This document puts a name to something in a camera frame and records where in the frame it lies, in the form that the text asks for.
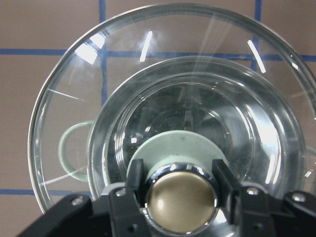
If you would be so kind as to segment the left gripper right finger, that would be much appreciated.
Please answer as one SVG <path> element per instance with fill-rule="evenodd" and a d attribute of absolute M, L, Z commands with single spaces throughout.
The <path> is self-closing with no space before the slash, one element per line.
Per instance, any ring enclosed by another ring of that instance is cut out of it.
<path fill-rule="evenodd" d="M 221 159 L 212 162 L 219 184 L 220 207 L 236 237 L 270 237 L 272 217 L 267 195 L 255 186 L 243 186 Z"/>

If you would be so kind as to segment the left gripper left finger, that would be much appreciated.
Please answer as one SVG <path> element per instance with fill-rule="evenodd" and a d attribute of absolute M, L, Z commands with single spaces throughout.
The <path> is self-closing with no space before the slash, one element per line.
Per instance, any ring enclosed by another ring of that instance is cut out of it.
<path fill-rule="evenodd" d="M 146 218 L 140 211 L 143 173 L 143 161 L 133 160 L 125 185 L 109 193 L 111 229 L 114 237 L 151 235 Z"/>

